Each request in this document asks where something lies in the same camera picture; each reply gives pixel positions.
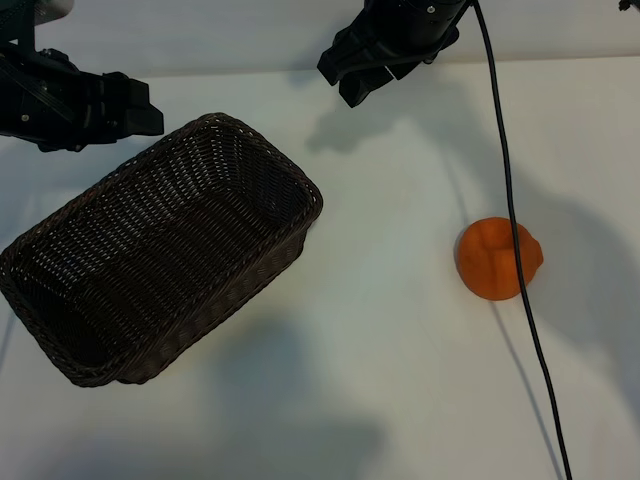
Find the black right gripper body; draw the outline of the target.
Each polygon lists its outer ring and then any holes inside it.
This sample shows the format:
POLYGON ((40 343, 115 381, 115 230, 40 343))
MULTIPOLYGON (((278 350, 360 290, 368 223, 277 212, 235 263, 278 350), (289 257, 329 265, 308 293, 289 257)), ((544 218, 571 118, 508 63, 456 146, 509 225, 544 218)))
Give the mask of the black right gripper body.
POLYGON ((459 39, 469 1, 367 1, 352 23, 376 63, 430 62, 459 39))

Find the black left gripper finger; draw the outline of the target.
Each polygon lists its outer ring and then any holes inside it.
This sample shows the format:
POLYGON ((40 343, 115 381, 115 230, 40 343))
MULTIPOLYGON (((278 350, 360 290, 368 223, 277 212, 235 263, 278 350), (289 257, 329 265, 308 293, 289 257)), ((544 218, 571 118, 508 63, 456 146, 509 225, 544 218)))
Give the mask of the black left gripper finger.
POLYGON ((121 72, 102 75, 102 113, 106 118, 145 118, 150 112, 146 83, 121 72))
POLYGON ((131 136, 159 136, 164 134, 164 116, 153 105, 143 108, 115 109, 108 113, 102 142, 116 143, 131 136))

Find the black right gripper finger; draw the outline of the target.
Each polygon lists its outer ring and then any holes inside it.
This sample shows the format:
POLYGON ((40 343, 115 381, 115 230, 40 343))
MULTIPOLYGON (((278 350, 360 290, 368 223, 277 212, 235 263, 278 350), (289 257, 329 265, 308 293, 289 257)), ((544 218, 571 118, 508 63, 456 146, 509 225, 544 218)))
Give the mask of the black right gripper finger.
POLYGON ((339 70, 339 94, 346 104, 355 108, 367 96, 395 80, 386 66, 366 66, 365 68, 341 68, 339 70))
POLYGON ((389 47, 382 38, 346 28, 336 34, 333 44, 321 54, 317 68, 331 86, 336 86, 341 68, 385 66, 388 57, 389 47))

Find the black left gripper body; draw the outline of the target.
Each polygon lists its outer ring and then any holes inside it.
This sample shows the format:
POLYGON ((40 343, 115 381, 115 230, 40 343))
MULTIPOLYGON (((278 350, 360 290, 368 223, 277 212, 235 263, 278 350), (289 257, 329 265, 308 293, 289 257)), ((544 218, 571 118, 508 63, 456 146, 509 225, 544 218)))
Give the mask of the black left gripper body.
POLYGON ((105 142, 105 80, 55 49, 1 48, 1 134, 43 152, 105 142))

